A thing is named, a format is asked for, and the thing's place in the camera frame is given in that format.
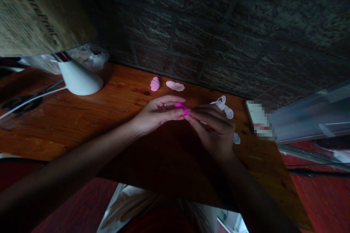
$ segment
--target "brick wall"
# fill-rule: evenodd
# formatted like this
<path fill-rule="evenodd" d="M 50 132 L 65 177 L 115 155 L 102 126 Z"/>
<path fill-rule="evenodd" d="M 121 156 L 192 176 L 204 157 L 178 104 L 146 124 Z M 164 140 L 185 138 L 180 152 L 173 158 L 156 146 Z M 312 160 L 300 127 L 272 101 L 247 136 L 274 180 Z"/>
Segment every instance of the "brick wall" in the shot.
<path fill-rule="evenodd" d="M 349 0 L 79 0 L 111 61 L 292 103 L 350 77 Z"/>

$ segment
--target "light pink petal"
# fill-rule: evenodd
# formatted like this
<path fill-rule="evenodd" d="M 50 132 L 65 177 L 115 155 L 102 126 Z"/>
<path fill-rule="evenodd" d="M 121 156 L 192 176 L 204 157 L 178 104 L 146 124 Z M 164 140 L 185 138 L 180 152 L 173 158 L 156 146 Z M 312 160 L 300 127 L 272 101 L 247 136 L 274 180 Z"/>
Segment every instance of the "light pink petal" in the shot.
<path fill-rule="evenodd" d="M 174 81 L 167 81 L 166 84 L 170 89 L 178 92 L 183 91 L 185 89 L 185 86 L 183 84 L 175 83 Z"/>

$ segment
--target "red floor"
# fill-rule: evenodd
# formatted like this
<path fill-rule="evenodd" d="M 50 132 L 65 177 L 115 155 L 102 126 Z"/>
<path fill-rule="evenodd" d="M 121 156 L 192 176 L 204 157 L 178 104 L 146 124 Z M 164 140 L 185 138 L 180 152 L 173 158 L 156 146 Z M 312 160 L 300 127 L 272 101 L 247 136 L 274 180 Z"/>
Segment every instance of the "red floor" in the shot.
<path fill-rule="evenodd" d="M 282 158 L 286 165 L 311 163 L 288 155 L 282 155 Z M 2 177 L 0 190 L 39 166 L 0 163 Z M 335 171 L 331 167 L 324 166 L 308 168 Z M 315 232 L 350 232 L 350 179 L 292 175 L 292 180 Z M 92 180 L 47 217 L 33 232 L 96 232 L 117 184 L 101 178 Z M 219 233 L 222 232 L 225 230 L 219 226 Z"/>
<path fill-rule="evenodd" d="M 282 155 L 282 158 L 286 165 L 315 164 L 289 155 Z M 316 171 L 342 171 L 328 166 L 305 168 Z M 350 179 L 296 175 L 291 177 L 315 232 L 350 232 Z"/>

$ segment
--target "wooden desk surface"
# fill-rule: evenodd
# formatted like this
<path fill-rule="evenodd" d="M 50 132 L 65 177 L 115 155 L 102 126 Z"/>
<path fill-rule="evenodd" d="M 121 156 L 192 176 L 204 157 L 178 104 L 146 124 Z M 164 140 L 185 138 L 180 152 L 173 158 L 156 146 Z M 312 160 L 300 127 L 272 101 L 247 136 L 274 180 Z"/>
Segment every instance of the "wooden desk surface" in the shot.
<path fill-rule="evenodd" d="M 186 105 L 197 106 L 224 94 L 187 83 L 183 83 L 184 91 L 176 92 L 165 85 L 169 78 L 162 76 L 159 76 L 162 87 L 152 92 L 149 84 L 154 76 L 108 63 L 103 72 L 107 84 L 96 94 L 76 96 L 68 90 L 59 91 L 44 97 L 33 111 L 2 119 L 0 152 L 51 161 L 128 121 L 155 97 L 178 95 L 187 99 Z M 60 75 L 34 68 L 14 73 L 0 81 L 1 103 L 34 94 L 59 79 Z M 234 111 L 233 121 L 241 138 L 240 145 L 233 144 L 234 152 L 296 225 L 312 230 L 276 144 L 254 136 L 243 98 L 225 95 L 226 104 Z M 237 210 L 223 175 L 187 121 L 166 123 L 141 138 L 111 161 L 99 176 L 168 196 Z"/>

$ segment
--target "white cable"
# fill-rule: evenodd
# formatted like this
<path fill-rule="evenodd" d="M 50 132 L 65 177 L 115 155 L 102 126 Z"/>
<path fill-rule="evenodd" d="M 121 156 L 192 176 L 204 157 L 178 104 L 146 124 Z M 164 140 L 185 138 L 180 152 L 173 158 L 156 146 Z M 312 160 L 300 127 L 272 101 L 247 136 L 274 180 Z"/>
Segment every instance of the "white cable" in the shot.
<path fill-rule="evenodd" d="M 63 87 L 63 88 L 59 88 L 59 89 L 56 89 L 54 91 L 51 91 L 51 92 L 48 92 L 48 93 L 45 93 L 43 95 L 40 95 L 40 96 L 36 96 L 32 99 L 29 99 L 28 101 L 25 101 L 24 103 L 20 104 L 19 106 L 15 107 L 14 109 L 8 111 L 7 113 L 3 114 L 2 116 L 0 116 L 0 119 L 3 119 L 5 116 L 8 116 L 9 114 L 11 114 L 13 111 L 16 111 L 17 109 L 19 109 L 20 107 L 23 107 L 25 104 L 28 104 L 29 102 L 32 102 L 33 100 L 37 99 L 37 98 L 41 98 L 43 96 L 46 96 L 46 95 L 49 95 L 49 94 L 52 94 L 54 92 L 57 92 L 57 91 L 61 91 L 63 89 L 66 89 L 67 87 Z"/>

